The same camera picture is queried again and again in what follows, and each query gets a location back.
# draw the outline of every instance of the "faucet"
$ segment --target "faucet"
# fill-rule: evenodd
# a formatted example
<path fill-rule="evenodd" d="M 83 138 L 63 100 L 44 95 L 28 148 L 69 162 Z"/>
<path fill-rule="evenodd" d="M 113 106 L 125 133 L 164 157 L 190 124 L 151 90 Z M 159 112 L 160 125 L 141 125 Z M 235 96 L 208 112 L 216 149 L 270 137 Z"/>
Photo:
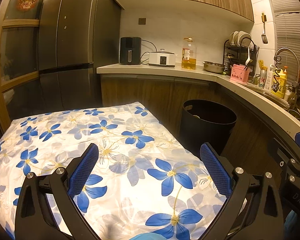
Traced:
<path fill-rule="evenodd" d="M 275 64 L 275 67 L 276 69 L 274 70 L 275 74 L 274 74 L 274 79 L 276 81 L 276 83 L 274 83 L 271 87 L 271 89 L 274 91 L 274 92 L 277 92 L 278 89 L 279 89 L 279 82 L 277 81 L 277 77 L 279 77 L 279 72 L 281 71 L 281 69 L 277 66 L 277 65 L 281 65 L 280 61 L 281 61 L 281 56 L 279 56 L 279 54 L 283 51 L 288 51 L 288 52 L 291 52 L 292 55 L 296 58 L 297 60 L 297 63 L 298 63 L 298 74 L 297 74 L 297 80 L 294 81 L 292 83 L 292 85 L 288 85 L 288 90 L 293 92 L 289 97 L 288 97 L 288 104 L 289 104 L 289 109 L 288 109 L 288 112 L 290 114 L 292 114 L 293 116 L 299 116 L 300 113 L 298 111 L 295 110 L 295 107 L 296 107 L 296 103 L 297 103 L 297 99 L 298 99 L 298 88 L 300 86 L 300 62 L 299 62 L 299 59 L 297 57 L 297 55 L 291 50 L 291 49 L 288 49 L 288 48 L 281 48 L 281 49 L 278 49 L 277 52 L 275 53 L 274 55 L 274 60 L 276 61 L 276 64 Z"/>

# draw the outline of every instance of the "metal screw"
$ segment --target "metal screw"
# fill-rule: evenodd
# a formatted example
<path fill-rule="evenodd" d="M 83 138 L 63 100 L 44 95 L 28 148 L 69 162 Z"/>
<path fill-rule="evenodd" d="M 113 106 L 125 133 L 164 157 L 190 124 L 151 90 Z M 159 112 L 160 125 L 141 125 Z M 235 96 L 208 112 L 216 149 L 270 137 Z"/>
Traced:
<path fill-rule="evenodd" d="M 60 167 L 60 168 L 57 168 L 56 173 L 57 174 L 62 174 L 64 171 L 65 171 L 65 169 Z"/>
<path fill-rule="evenodd" d="M 33 177 L 33 172 L 29 172 L 28 174 L 27 174 L 27 178 L 28 179 L 31 179 Z"/>
<path fill-rule="evenodd" d="M 238 174 L 242 174 L 243 173 L 243 168 L 236 167 L 235 172 L 238 173 Z"/>
<path fill-rule="evenodd" d="M 272 174 L 270 172 L 266 172 L 266 177 L 271 179 L 272 178 Z"/>

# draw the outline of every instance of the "stainless steel bowl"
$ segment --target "stainless steel bowl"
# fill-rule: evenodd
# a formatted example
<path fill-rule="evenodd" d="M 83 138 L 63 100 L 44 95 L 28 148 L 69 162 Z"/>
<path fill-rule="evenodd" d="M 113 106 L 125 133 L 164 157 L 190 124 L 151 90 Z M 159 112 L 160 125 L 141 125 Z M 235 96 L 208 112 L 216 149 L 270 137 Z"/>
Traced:
<path fill-rule="evenodd" d="M 212 73 L 216 74 L 223 74 L 225 70 L 225 65 L 214 63 L 214 62 L 209 62 L 209 61 L 204 61 L 203 62 L 203 70 L 209 71 Z"/>

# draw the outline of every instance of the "white wall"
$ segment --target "white wall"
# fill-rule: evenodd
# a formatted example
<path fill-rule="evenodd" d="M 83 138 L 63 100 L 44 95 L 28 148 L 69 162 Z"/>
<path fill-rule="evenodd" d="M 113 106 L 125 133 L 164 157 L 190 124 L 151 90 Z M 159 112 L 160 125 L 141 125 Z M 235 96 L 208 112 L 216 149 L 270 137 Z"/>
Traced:
<path fill-rule="evenodd" d="M 276 50 L 276 32 L 271 3 L 270 0 L 251 0 L 251 2 L 255 23 L 250 33 L 252 40 L 260 47 L 257 60 L 262 59 L 264 65 L 269 67 L 270 64 L 274 63 L 273 57 Z M 262 43 L 263 23 L 261 21 L 261 13 L 264 13 L 267 17 L 266 36 L 268 44 Z M 260 73 L 259 63 L 257 63 L 257 66 L 256 73 Z"/>
<path fill-rule="evenodd" d="M 146 25 L 138 25 L 139 18 L 146 18 Z M 150 10 L 123 10 L 121 14 L 120 37 L 136 36 L 153 42 L 157 49 L 176 54 L 181 62 L 182 42 L 192 37 L 197 45 L 197 65 L 202 61 L 222 63 L 223 45 L 229 35 L 240 28 L 225 20 L 211 16 Z M 142 53 L 154 51 L 154 47 L 142 42 Z"/>

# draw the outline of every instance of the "stainless steel refrigerator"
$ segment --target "stainless steel refrigerator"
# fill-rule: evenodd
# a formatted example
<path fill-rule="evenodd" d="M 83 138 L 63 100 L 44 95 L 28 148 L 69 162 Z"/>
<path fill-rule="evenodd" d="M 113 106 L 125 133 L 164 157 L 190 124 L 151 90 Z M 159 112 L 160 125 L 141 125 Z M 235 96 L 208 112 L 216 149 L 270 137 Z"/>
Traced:
<path fill-rule="evenodd" d="M 118 63 L 120 16 L 114 0 L 44 0 L 38 65 L 47 111 L 102 106 L 96 68 Z"/>

